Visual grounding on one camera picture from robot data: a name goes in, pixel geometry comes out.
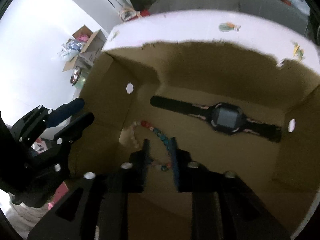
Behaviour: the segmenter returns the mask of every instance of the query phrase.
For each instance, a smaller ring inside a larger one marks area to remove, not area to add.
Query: black watch strap
[[[198,106],[192,103],[182,102],[170,98],[154,96],[150,99],[150,104],[155,107],[174,111],[180,114],[187,114],[196,117],[208,118],[210,115],[209,106]]]
[[[280,142],[281,140],[281,127],[261,123],[250,118],[247,118],[243,131],[260,135],[271,142]]]

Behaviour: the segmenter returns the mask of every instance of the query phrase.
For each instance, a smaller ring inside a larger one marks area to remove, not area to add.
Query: cactus sticker
[[[293,42],[294,49],[293,49],[293,56],[297,57],[298,61],[302,61],[305,57],[303,56],[304,50],[300,48],[297,42]]]
[[[231,22],[221,23],[219,25],[219,30],[221,32],[229,32],[229,31],[232,31],[232,30],[238,32],[240,28],[241,28],[240,25],[235,25],[235,24],[233,24]]]

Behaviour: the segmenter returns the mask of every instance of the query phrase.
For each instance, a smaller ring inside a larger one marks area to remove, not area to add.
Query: open cardboard box
[[[82,26],[79,30],[77,30],[72,36],[76,39],[81,34],[88,35],[89,39],[83,48],[80,51],[80,54],[75,56],[71,61],[65,63],[63,72],[74,69],[78,62],[78,58],[82,57],[82,59],[89,65],[93,65],[95,60],[99,57],[101,53],[101,49],[106,41],[106,37],[103,35],[101,30],[97,30],[96,32],[92,32],[87,26]]]
[[[320,78],[296,60],[276,66],[270,56],[227,42],[155,42],[103,52],[80,95],[95,121],[72,147],[71,173],[118,170],[136,151],[129,126],[147,120],[175,136],[179,148],[209,170],[235,171],[293,234],[320,182]],[[131,94],[128,83],[134,86]],[[282,126],[282,140],[214,132],[199,119],[152,107],[153,95],[238,105],[253,119]],[[289,133],[292,119],[296,126]],[[152,157],[169,161],[156,135],[140,127],[136,137],[150,140]],[[190,238],[191,195],[176,193],[172,171],[149,168],[145,192],[129,198],[128,214],[129,239]]]

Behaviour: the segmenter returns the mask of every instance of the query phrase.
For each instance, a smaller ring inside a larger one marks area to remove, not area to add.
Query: small cardboard box
[[[136,151],[130,125],[146,120],[168,137],[174,136],[180,149],[209,170],[235,171],[294,236],[317,207],[320,186],[320,70],[314,45],[263,19],[232,14],[242,25],[237,32],[225,23],[230,12],[222,12],[220,19],[213,11],[209,21],[210,11],[198,17],[194,11],[187,13],[150,16],[111,32],[80,94],[84,109],[93,112],[95,120],[72,146],[70,171],[81,177],[89,171],[118,170]],[[222,23],[230,28],[228,32],[219,29]],[[257,35],[256,30],[267,25],[268,32]],[[252,45],[257,36],[262,41]],[[266,42],[271,37],[275,42]],[[258,45],[270,52],[258,51]],[[297,58],[299,49],[304,50]],[[281,50],[291,58],[279,66],[277,53],[284,58]],[[134,86],[130,94],[129,83]],[[151,106],[154,95],[198,105],[237,105],[255,120],[283,127],[281,142],[247,133],[214,132],[197,118]],[[296,127],[290,132],[292,120]],[[170,161],[154,133],[137,127],[135,136],[140,143],[150,140],[154,159]],[[191,195],[176,193],[171,170],[148,168],[145,192],[134,198],[129,200],[130,239],[190,239]],[[155,222],[160,217],[161,223]]]
[[[76,39],[80,34],[88,35],[89,40],[83,46],[79,55],[75,56],[71,61],[66,62],[63,68],[63,72],[74,69],[74,67],[76,66],[76,61],[79,57],[81,57],[89,66],[93,66],[95,60],[101,54],[102,47],[106,41],[106,37],[103,35],[101,30],[93,33],[90,29],[88,29],[87,26],[84,25],[72,36]]]

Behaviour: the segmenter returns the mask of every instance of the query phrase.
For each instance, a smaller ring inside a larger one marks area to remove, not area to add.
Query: watch face
[[[239,112],[224,107],[221,107],[218,111],[217,125],[235,129]]]

